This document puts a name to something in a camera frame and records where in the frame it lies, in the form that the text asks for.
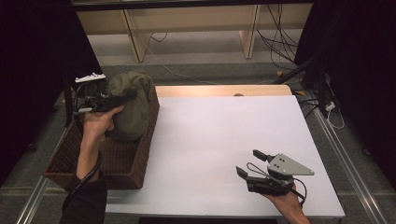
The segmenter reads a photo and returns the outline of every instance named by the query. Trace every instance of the white tabletop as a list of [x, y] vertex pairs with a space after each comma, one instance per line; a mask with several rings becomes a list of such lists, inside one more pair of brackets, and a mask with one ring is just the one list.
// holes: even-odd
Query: white tabletop
[[[142, 189], [110, 190], [106, 211], [155, 217], [279, 217], [235, 171], [283, 153], [315, 171], [304, 181], [309, 217], [345, 213], [294, 96], [160, 97]], [[297, 190], [304, 194], [301, 184]]]

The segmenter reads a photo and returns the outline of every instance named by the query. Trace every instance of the black sleeve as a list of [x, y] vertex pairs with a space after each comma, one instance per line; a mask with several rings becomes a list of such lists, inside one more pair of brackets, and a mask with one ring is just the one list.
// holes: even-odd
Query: black sleeve
[[[70, 189], [73, 189], [79, 181], [75, 176]], [[87, 183], [73, 196], [69, 194], [66, 197], [60, 223], [104, 223], [106, 199], [107, 185], [104, 175], [100, 173], [98, 180]]]

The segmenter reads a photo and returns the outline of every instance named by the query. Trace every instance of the wicker basket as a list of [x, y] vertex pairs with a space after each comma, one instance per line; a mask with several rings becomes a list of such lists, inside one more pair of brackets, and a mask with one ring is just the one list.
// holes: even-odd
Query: wicker basket
[[[107, 138], [101, 145], [101, 170], [106, 175], [108, 189], [141, 189], [149, 159], [149, 146], [157, 122], [160, 104], [156, 91], [150, 105], [148, 130], [133, 142]], [[43, 176], [66, 188], [76, 171], [82, 135], [75, 123], [68, 129], [52, 156]]]

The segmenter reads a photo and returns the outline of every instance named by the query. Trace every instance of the olive green fabric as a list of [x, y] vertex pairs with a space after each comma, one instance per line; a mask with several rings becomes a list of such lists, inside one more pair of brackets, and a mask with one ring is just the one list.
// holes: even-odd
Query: olive green fabric
[[114, 116], [114, 130], [109, 136], [114, 140], [134, 141], [149, 126], [149, 104], [154, 90], [152, 78], [144, 70], [122, 73], [110, 79], [107, 94], [122, 96], [136, 90], [136, 98], [125, 102], [124, 109]]

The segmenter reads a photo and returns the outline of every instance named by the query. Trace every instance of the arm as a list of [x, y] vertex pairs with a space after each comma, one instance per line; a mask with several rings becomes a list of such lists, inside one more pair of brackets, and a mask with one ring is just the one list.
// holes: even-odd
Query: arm
[[[106, 113], [85, 114], [76, 176], [70, 184], [71, 189], [74, 189], [96, 165], [99, 146], [105, 141], [105, 131], [114, 129], [112, 117], [122, 109], [123, 106], [120, 106]], [[103, 223], [106, 198], [106, 181], [103, 174], [95, 172], [87, 184], [74, 195], [67, 196], [61, 223]]]
[[291, 224], [308, 224], [309, 220], [303, 212], [298, 197], [296, 194], [289, 191], [285, 196], [272, 196], [263, 194], [262, 196], [269, 199], [276, 209], [282, 214]]

